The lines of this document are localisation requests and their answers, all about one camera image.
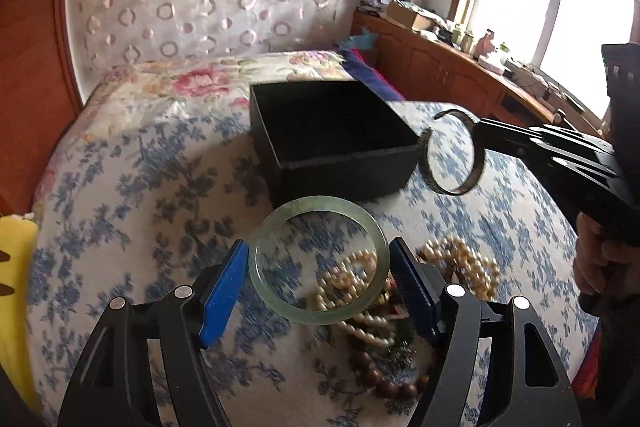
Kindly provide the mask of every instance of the pearl necklace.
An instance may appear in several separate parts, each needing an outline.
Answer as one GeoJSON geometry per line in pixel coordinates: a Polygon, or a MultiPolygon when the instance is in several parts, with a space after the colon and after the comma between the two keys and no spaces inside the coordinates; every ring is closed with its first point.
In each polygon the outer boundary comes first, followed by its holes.
{"type": "MultiPolygon", "coordinates": [[[[369,250],[359,250],[338,257],[337,266],[324,272],[318,280],[318,287],[316,288],[318,310],[332,310],[335,307],[343,306],[353,301],[373,279],[377,261],[376,253],[369,250]],[[333,293],[333,290],[342,291],[342,297],[335,299],[329,297],[327,293],[333,293]]],[[[346,321],[338,322],[337,326],[372,346],[386,348],[394,345],[396,341],[395,330],[385,317],[365,312],[356,314],[351,320],[379,330],[385,330],[388,335],[386,337],[377,337],[373,333],[367,333],[362,328],[358,328],[346,321]]]]}
{"type": "MultiPolygon", "coordinates": [[[[444,239],[428,240],[418,251],[418,260],[436,266],[444,279],[450,283],[456,275],[458,282],[467,286],[468,290],[481,300],[495,297],[495,290],[500,281],[500,270],[495,259],[482,257],[470,248],[465,240],[452,235],[444,239]]],[[[373,279],[377,257],[375,252],[360,250],[338,257],[337,266],[322,273],[316,288],[318,311],[332,310],[353,301],[360,295],[373,279]],[[328,294],[341,292],[339,298],[331,298],[328,294]]],[[[390,288],[389,279],[386,291],[390,288]]],[[[377,337],[346,321],[337,323],[350,335],[375,347],[388,348],[396,341],[395,328],[381,315],[370,312],[358,313],[350,320],[369,327],[385,330],[385,337],[377,337]]]]}

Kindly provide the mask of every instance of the bed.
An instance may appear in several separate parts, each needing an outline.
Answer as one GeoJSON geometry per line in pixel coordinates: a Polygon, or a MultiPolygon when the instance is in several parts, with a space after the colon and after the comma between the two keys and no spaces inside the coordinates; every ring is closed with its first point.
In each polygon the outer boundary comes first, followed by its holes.
{"type": "MultiPolygon", "coordinates": [[[[351,82],[335,52],[150,62],[114,68],[57,147],[37,193],[40,234],[28,292],[31,370],[54,425],[82,346],[115,296],[158,299],[249,238],[272,210],[248,134],[254,82],[351,82]]],[[[419,132],[446,104],[389,102],[419,132]]],[[[471,162],[457,123],[436,126],[431,162],[449,184],[471,162]]],[[[524,165],[489,153],[481,183],[453,198],[430,191],[418,172],[398,194],[363,203],[388,239],[412,249],[457,233],[503,272],[498,300],[523,294],[542,316],[572,377],[593,334],[572,281],[575,236],[524,165]]],[[[319,218],[292,227],[290,248],[353,248],[353,232],[319,218]]],[[[305,267],[279,271],[295,288],[305,267]]],[[[403,426],[414,403],[381,401],[357,386],[346,338],[332,327],[290,323],[268,309],[247,280],[222,341],[206,352],[210,377],[235,426],[403,426]]],[[[172,421],[162,364],[152,357],[162,417],[172,421]]],[[[463,419],[478,416],[488,346],[482,346],[463,419]]],[[[408,371],[399,380],[413,378],[408,371]]]]}

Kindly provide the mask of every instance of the blue flower pattern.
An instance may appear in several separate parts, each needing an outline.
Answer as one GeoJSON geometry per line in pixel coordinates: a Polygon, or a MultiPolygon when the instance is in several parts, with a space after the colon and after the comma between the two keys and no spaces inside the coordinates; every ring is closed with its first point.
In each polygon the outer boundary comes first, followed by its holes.
{"type": "MultiPolygon", "coordinates": [[[[60,175],[42,213],[28,292],[31,367],[52,425],[82,346],[111,298],[140,303],[190,283],[236,238],[250,239],[272,210],[248,135],[248,110],[193,105],[104,139],[61,145],[60,175]]],[[[470,139],[453,119],[432,122],[450,106],[391,105],[416,132],[434,126],[434,172],[443,184],[460,182],[472,161],[470,139]]],[[[495,256],[504,274],[498,300],[526,295],[575,374],[595,327],[577,306],[575,235],[519,160],[489,152],[478,187],[459,198],[435,194],[414,172],[398,194],[363,206],[388,240],[401,235],[418,248],[457,233],[495,256]]],[[[301,281],[315,279],[362,239],[357,226],[336,225],[326,216],[293,220],[279,235],[270,284],[285,300],[305,306],[301,281]],[[302,263],[304,255],[315,262],[302,263]]],[[[176,425],[165,411],[170,398],[158,351],[151,349],[154,385],[163,422],[176,425]]],[[[478,418],[488,353],[481,344],[464,425],[478,418]]],[[[280,317],[248,278],[225,334],[205,353],[232,425],[254,425],[257,417],[262,425],[279,426],[406,425],[415,404],[371,396],[356,383],[348,357],[340,330],[280,317]]]]}

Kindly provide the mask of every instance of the open box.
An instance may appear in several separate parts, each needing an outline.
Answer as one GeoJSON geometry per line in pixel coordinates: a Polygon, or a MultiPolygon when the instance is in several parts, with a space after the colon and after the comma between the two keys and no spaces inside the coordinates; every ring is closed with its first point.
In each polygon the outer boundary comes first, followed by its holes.
{"type": "Polygon", "coordinates": [[[360,82],[255,84],[250,114],[274,206],[313,195],[386,196],[418,161],[418,136],[360,82]]]}

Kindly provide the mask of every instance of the jewelry pile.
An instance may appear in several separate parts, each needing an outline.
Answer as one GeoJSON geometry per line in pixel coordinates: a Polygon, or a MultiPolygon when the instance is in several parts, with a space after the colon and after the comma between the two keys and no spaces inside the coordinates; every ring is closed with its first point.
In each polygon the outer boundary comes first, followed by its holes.
{"type": "MultiPolygon", "coordinates": [[[[417,252],[417,258],[437,267],[447,283],[465,286],[476,298],[495,297],[500,282],[496,260],[482,257],[457,235],[427,241],[417,252]]],[[[353,301],[373,279],[376,264],[375,252],[368,250],[338,257],[337,266],[318,279],[317,309],[331,310],[353,301]]],[[[413,327],[390,273],[374,304],[336,326],[354,337],[351,367],[362,386],[375,388],[376,395],[383,399],[412,400],[424,392],[428,372],[402,384],[383,372],[386,369],[395,374],[412,367],[413,327]]]]}

